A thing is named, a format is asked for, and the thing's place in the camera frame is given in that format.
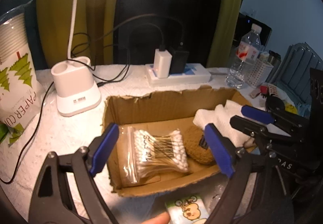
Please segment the person left hand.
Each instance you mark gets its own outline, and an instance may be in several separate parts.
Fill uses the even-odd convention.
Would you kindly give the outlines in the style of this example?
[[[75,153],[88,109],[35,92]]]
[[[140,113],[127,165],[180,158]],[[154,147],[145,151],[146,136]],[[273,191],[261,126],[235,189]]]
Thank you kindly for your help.
[[[142,224],[168,224],[170,221],[170,215],[167,212],[163,212],[156,217],[142,222]]]

